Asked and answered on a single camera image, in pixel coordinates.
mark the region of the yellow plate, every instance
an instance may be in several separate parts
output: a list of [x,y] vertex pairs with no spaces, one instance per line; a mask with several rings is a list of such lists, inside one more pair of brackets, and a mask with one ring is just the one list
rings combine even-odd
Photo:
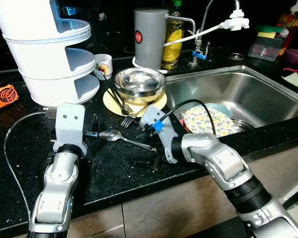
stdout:
[[[110,110],[111,112],[120,115],[120,116],[126,116],[126,115],[122,115],[120,107],[117,105],[117,103],[113,100],[113,98],[109,95],[109,93],[106,91],[104,93],[103,96],[103,102],[104,105],[107,107],[108,110]],[[158,108],[159,110],[161,110],[167,103],[167,96],[166,94],[163,92],[157,99],[156,102],[153,104],[156,108]],[[138,111],[140,111],[140,109],[142,109],[145,105],[135,105],[135,104],[130,104],[127,103],[126,104],[129,105],[129,107],[136,113]],[[144,112],[141,112],[140,114],[137,115],[138,118],[142,117]]]

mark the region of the faucet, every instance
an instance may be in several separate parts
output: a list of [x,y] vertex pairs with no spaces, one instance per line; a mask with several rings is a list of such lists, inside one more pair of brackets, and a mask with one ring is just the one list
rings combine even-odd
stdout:
[[[209,3],[208,3],[208,5],[207,5],[207,7],[205,8],[204,16],[203,16],[203,20],[202,20],[202,24],[201,24],[201,27],[200,27],[199,32],[204,31],[205,20],[207,19],[209,8],[210,8],[211,4],[213,3],[213,1],[214,0],[210,0]],[[235,11],[234,12],[241,12],[241,9],[239,7],[239,0],[233,0],[233,1],[234,1],[234,4],[235,4]],[[206,45],[206,48],[205,48],[205,51],[204,51],[204,55],[201,54],[202,53],[201,52],[201,45],[202,45],[202,36],[199,36],[195,40],[195,49],[194,49],[194,52],[193,52],[193,58],[192,58],[192,61],[189,63],[192,66],[196,66],[198,64],[198,58],[205,59],[206,56],[207,56],[208,47],[210,45],[210,42],[208,42],[207,45]]]

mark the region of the kitchen sink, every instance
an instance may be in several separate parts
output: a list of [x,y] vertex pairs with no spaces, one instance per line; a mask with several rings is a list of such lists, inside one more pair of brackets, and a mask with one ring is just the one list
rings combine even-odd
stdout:
[[[297,93],[243,65],[169,76],[165,92],[169,108],[188,99],[222,104],[253,127],[298,117]],[[184,105],[175,116],[192,106]]]

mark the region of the black cable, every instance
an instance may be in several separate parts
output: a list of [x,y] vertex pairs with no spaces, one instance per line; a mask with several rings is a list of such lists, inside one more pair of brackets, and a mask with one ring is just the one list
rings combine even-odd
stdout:
[[16,177],[15,172],[14,172],[14,170],[13,170],[11,164],[10,164],[10,161],[9,161],[9,158],[8,158],[8,155],[7,155],[7,152],[6,152],[6,144],[7,144],[7,141],[8,141],[8,139],[9,139],[9,136],[10,136],[10,134],[11,134],[13,128],[14,128],[20,121],[22,121],[22,120],[24,120],[24,119],[26,119],[26,118],[29,118],[29,117],[31,117],[31,116],[34,116],[34,115],[44,115],[44,112],[31,113],[31,114],[28,114],[28,115],[26,115],[26,116],[20,118],[19,120],[17,120],[17,121],[10,127],[10,129],[8,130],[8,132],[6,133],[6,135],[5,135],[5,139],[4,139],[4,144],[3,144],[3,152],[4,152],[4,156],[5,156],[6,163],[8,164],[8,167],[9,167],[9,169],[10,169],[10,171],[11,171],[11,173],[12,173],[12,175],[13,175],[13,177],[14,177],[14,179],[15,179],[15,181],[16,181],[16,183],[17,183],[19,189],[20,189],[20,192],[21,192],[21,194],[22,194],[22,197],[23,197],[23,200],[24,200],[24,203],[25,203],[25,207],[26,207],[26,211],[27,211],[27,213],[28,213],[28,220],[29,220],[29,221],[31,220],[31,210],[30,210],[28,201],[26,200],[26,197],[25,197],[24,191],[23,191],[23,189],[22,189],[22,187],[21,187],[21,184],[20,184],[18,178]]
[[188,103],[199,103],[199,104],[201,104],[201,105],[204,107],[204,109],[205,109],[205,111],[207,111],[207,114],[208,114],[209,119],[210,119],[210,121],[211,121],[213,134],[216,135],[215,126],[214,126],[214,123],[213,123],[212,116],[211,116],[209,110],[207,109],[207,107],[205,106],[205,104],[204,104],[201,100],[198,100],[198,99],[189,99],[189,100],[186,100],[186,101],[184,101],[184,102],[182,102],[182,103],[179,103],[179,104],[176,105],[174,108],[172,108],[169,112],[167,112],[165,115],[163,115],[163,116],[159,119],[159,121],[162,122],[164,119],[166,119],[168,116],[170,116],[171,113],[173,113],[173,112],[174,112],[175,110],[177,110],[179,107],[181,107],[181,106],[183,106],[183,105],[185,105],[185,104],[188,104]]

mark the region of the spoon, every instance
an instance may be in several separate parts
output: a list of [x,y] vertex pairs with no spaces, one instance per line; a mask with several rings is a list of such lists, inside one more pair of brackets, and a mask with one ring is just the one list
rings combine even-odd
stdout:
[[142,143],[138,143],[138,142],[126,139],[125,137],[122,136],[120,131],[117,131],[117,130],[102,131],[98,134],[98,137],[100,137],[103,140],[108,140],[108,141],[115,141],[115,140],[122,139],[122,140],[132,143],[134,145],[138,145],[144,149],[156,152],[156,149],[150,145],[146,145],[146,144],[142,144]]

